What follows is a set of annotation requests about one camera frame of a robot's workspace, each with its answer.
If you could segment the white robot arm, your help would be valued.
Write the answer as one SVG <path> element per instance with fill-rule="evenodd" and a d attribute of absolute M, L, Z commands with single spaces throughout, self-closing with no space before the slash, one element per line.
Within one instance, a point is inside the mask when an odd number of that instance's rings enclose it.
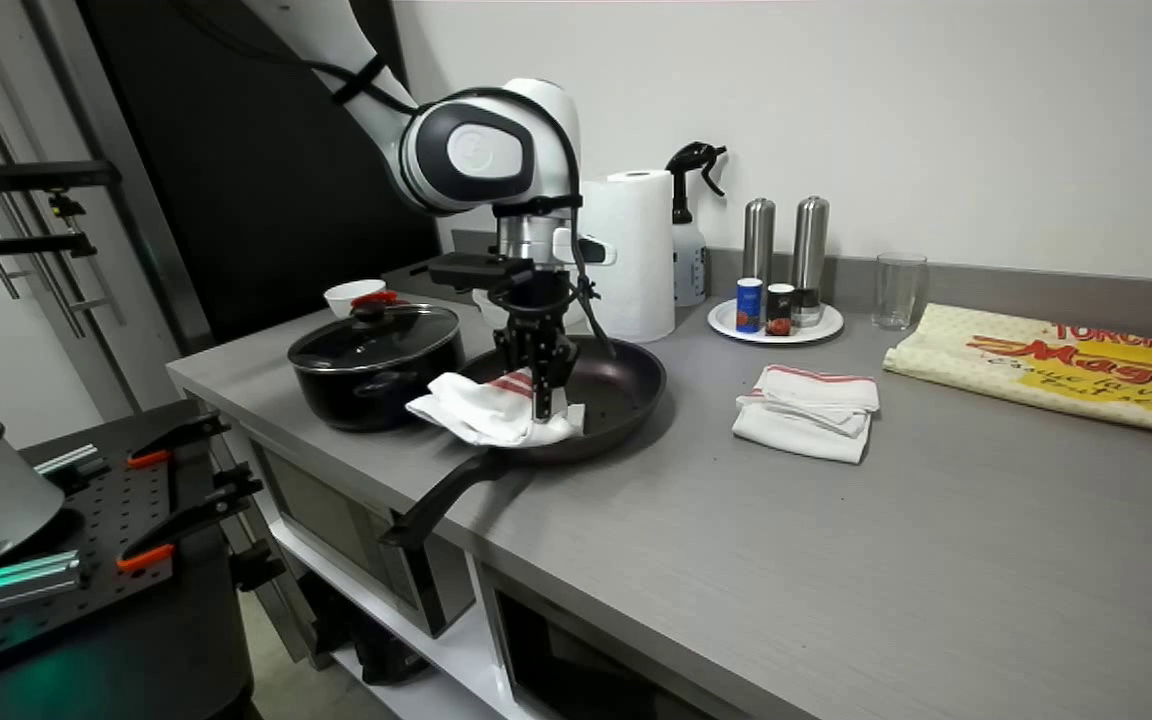
<path fill-rule="evenodd" d="M 490 288 L 510 313 L 495 351 L 527 370 L 535 418 L 557 411 L 575 345 L 566 313 L 575 294 L 557 236 L 582 219 L 574 103 L 548 82 L 460 90 L 418 103 L 365 27 L 360 0 L 245 0 L 277 36 L 277 57 L 310 64 L 365 130 L 407 204 L 434 218 L 490 209 L 505 258 L 444 258 L 444 286 Z"/>

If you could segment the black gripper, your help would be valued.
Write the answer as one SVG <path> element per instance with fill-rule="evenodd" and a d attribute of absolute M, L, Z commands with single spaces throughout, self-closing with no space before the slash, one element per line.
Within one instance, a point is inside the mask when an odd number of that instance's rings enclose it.
<path fill-rule="evenodd" d="M 514 370 L 535 372 L 535 422 L 548 422 L 557 403 L 557 389 L 548 378 L 566 378 L 575 359 L 575 345 L 566 337 L 570 286 L 510 286 L 505 294 L 495 294 L 495 304 L 510 313 L 510 325 L 495 333 L 495 347 Z"/>

